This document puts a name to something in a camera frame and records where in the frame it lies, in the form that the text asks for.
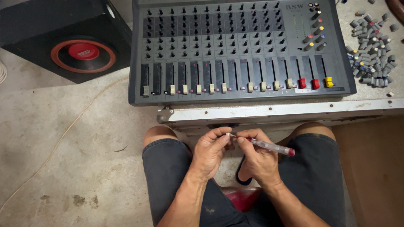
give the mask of man's knee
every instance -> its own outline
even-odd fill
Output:
[[[332,138],[333,140],[335,140],[335,136],[334,136],[333,132],[328,127],[326,127],[325,125],[323,125],[319,122],[308,122],[308,123],[302,124],[293,131],[294,136],[298,136],[298,135],[306,134],[306,133],[322,134],[322,135],[326,135],[326,136]]]
[[[178,140],[177,136],[175,135],[174,131],[170,128],[164,126],[154,126],[147,130],[145,137],[143,139],[143,147],[147,146],[149,143],[157,141],[159,139],[176,139]]]

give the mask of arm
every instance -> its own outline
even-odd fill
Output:
[[[283,183],[278,171],[278,154],[259,147],[254,149],[253,144],[243,138],[255,138],[272,143],[267,135],[261,129],[246,130],[237,135],[241,136],[237,142],[246,155],[246,168],[269,196],[282,223],[286,227],[329,227],[303,205]]]
[[[230,127],[216,128],[199,139],[191,166],[157,227],[199,226],[206,184],[220,166],[224,147],[230,141],[225,135],[228,132],[231,132]]]

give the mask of flip-flop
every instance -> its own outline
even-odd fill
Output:
[[[241,159],[240,165],[238,165],[238,168],[237,168],[237,171],[236,171],[236,181],[237,181],[239,184],[241,184],[241,185],[247,186],[247,185],[249,185],[249,184],[251,183],[251,181],[253,180],[252,177],[251,177],[250,179],[246,180],[246,181],[241,181],[241,180],[238,178],[238,172],[239,172],[240,169],[241,169],[241,165],[243,164],[244,159],[246,159],[246,156],[245,156],[245,155],[243,156],[243,159]]]

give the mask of red fader knob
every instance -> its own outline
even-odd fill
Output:
[[[300,80],[299,80],[299,85],[300,85],[300,88],[301,88],[301,89],[306,88],[306,87],[307,87],[307,85],[306,85],[306,79],[305,79],[305,78],[300,79]]]
[[[319,89],[320,88],[320,84],[318,83],[318,79],[313,79],[312,81],[311,81],[311,83],[312,83],[312,89]]]

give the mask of mixing console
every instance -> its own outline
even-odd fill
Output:
[[[168,2],[134,2],[133,105],[356,93],[333,0]]]

